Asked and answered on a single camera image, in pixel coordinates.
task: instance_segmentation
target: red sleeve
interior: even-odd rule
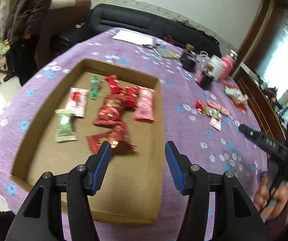
[[[278,236],[286,225],[286,218],[288,216],[288,202],[286,203],[281,214],[273,221],[266,221],[265,227],[269,233],[269,240],[272,241]]]

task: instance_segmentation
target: purple tablecloth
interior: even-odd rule
[[[30,122],[44,100],[62,78],[84,58],[107,61],[157,76],[163,84],[165,116],[165,140],[173,140],[180,153],[187,155],[192,163],[208,172],[235,173],[250,197],[257,190],[257,172],[267,170],[265,152],[261,151],[238,132],[240,123],[259,129],[257,121],[248,108],[236,108],[222,92],[222,81],[212,83],[210,91],[202,90],[176,60],[159,58],[149,49],[118,40],[112,36],[119,29],[112,29],[75,45],[66,53],[41,69],[15,95],[0,115],[0,196],[16,213],[27,192],[10,180],[13,160],[25,136]],[[175,53],[182,49],[164,43]],[[226,82],[235,85],[232,79]],[[210,119],[200,115],[194,108],[196,100],[205,103],[213,100],[226,107],[231,117],[222,117],[222,130],[209,125]],[[176,239],[183,220],[187,197],[175,189],[167,164],[164,164],[164,188],[159,220],[153,226],[128,227],[96,223],[101,241]],[[209,220],[205,240],[212,236],[214,218],[214,195],[210,197]],[[71,240],[67,214],[63,213],[65,238]]]

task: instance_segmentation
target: cardboard tray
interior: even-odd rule
[[[88,98],[85,117],[74,118],[78,141],[55,142],[58,126],[55,110],[65,108],[70,87],[89,89],[94,74],[103,81],[102,97]],[[86,162],[92,155],[86,136],[111,130],[92,124],[103,97],[109,94],[104,80],[109,75],[117,75],[123,87],[140,85],[154,89],[155,121],[137,121],[133,111],[122,115],[130,142],[138,148],[112,157],[101,189],[95,196],[88,197],[93,219],[107,223],[153,224],[158,218],[163,187],[164,109],[159,79],[136,70],[92,59],[78,63],[48,96],[31,122],[14,160],[11,178],[30,191],[43,172],[63,174]],[[62,210],[67,211],[66,194],[62,194]]]

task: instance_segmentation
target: finger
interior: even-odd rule
[[[273,197],[277,202],[268,219],[276,219],[285,208],[288,202],[288,188],[286,186],[280,186]]]
[[[270,192],[266,185],[260,186],[257,193],[261,195],[264,199],[269,199],[270,197]]]
[[[261,181],[260,186],[263,186],[263,185],[266,186],[266,184],[268,183],[268,181],[269,181],[269,176],[268,176],[268,175],[264,175],[263,178],[262,178],[262,181]]]
[[[260,207],[264,207],[266,205],[266,199],[263,196],[259,195],[258,193],[255,194],[253,202]]]

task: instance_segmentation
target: white paper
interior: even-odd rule
[[[131,30],[120,30],[113,39],[121,40],[137,45],[153,45],[153,38]]]

